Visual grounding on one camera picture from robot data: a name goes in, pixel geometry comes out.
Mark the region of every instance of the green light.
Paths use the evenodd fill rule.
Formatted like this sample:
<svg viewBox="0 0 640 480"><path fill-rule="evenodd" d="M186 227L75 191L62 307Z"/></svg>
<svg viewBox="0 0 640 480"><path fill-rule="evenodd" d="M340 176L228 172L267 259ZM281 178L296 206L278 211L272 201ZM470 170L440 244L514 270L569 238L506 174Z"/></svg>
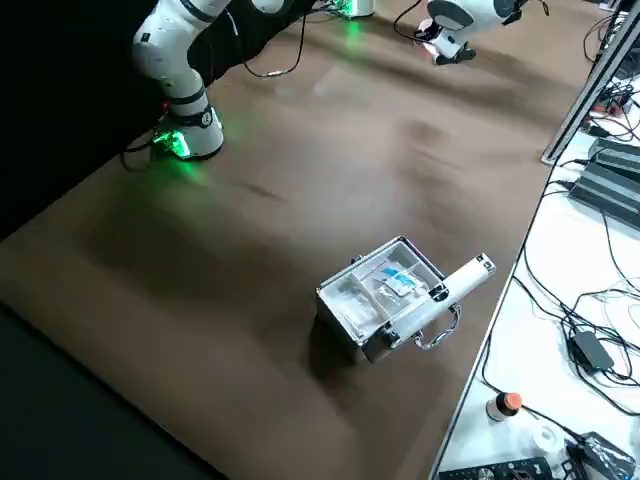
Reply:
<svg viewBox="0 0 640 480"><path fill-rule="evenodd" d="M191 155L191 150L189 150L189 145L187 145L187 141L184 139L184 135L181 132L176 132L176 142L174 142L173 151L180 158L188 157Z"/></svg>
<svg viewBox="0 0 640 480"><path fill-rule="evenodd" d="M191 155L191 150L184 139L182 132L177 130L166 130L153 138L154 144L160 144L165 150L175 153L180 158Z"/></svg>

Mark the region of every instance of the metal case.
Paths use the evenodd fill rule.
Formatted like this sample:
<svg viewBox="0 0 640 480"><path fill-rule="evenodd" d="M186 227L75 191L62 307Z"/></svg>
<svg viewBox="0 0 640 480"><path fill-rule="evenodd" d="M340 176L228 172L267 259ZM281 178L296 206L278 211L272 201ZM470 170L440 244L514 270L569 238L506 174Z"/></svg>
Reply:
<svg viewBox="0 0 640 480"><path fill-rule="evenodd" d="M376 330L412 305L404 298L402 304L385 306L376 299L379 292L372 278L381 265L392 263L410 272L423 282L425 291L444 280L444 275L409 240L396 237L373 252L353 259L352 264L338 272L316 289L317 313L320 321L328 323L345 351L354 362L365 358L364 348ZM366 297L375 308L359 309L358 296Z"/></svg>

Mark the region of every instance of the brown mat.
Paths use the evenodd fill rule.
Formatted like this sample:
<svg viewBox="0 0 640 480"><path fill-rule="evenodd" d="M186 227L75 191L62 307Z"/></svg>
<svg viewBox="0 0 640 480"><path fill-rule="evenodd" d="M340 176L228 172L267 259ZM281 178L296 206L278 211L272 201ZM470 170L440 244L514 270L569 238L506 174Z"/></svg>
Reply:
<svg viewBox="0 0 640 480"><path fill-rule="evenodd" d="M310 25L295 74L237 68L211 89L217 158L112 161L0 245L0 297L234 480L419 478L588 72L596 7L550 3L440 69L391 33L400 3ZM254 68L287 65L298 29ZM445 271L484 251L499 274L436 351L345 367L314 289L396 235Z"/></svg>

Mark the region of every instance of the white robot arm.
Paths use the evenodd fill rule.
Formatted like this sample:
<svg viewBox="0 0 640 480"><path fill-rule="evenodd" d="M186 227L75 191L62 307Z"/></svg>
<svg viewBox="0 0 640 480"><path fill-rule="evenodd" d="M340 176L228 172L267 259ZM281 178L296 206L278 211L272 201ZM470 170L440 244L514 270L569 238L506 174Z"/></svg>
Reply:
<svg viewBox="0 0 640 480"><path fill-rule="evenodd" d="M431 53L436 65L460 63L475 57L469 39L499 25L520 19L528 0L429 0L429 17L420 23L416 39ZM539 0L548 15L544 0Z"/></svg>
<svg viewBox="0 0 640 480"><path fill-rule="evenodd" d="M187 50L230 1L159 0L133 39L134 62L142 73L160 82L169 103L153 141L183 160L205 160L222 147L222 125L202 77L187 61ZM286 12L292 1L252 3L266 15L277 15Z"/></svg>

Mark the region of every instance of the power adapter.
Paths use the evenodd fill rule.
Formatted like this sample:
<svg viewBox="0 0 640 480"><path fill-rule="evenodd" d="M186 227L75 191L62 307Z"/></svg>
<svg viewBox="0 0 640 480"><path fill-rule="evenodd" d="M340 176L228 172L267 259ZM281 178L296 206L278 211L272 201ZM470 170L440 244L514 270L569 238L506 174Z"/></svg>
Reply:
<svg viewBox="0 0 640 480"><path fill-rule="evenodd" d="M569 339L569 350L586 373L593 375L613 367L613 359L593 332L578 332Z"/></svg>

